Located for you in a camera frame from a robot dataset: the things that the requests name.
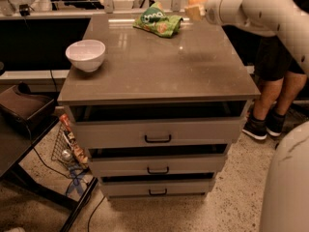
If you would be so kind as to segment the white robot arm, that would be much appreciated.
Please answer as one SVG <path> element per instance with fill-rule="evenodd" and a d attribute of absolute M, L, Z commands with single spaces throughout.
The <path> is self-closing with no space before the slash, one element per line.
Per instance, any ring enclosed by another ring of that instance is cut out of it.
<path fill-rule="evenodd" d="M 242 132 L 257 140 L 279 136 L 309 76 L 308 0 L 189 0 L 184 10 L 193 20 L 262 37 L 254 70 L 261 96 Z M 279 142 L 267 173 L 260 232 L 309 232 L 308 148 L 307 123 Z"/>

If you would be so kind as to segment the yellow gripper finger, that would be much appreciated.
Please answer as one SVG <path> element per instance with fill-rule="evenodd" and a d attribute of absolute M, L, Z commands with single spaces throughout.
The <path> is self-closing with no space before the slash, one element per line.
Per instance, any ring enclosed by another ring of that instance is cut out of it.
<path fill-rule="evenodd" d="M 185 14 L 194 21 L 200 21 L 205 17 L 205 8 L 203 5 L 191 5 L 184 8 Z"/>

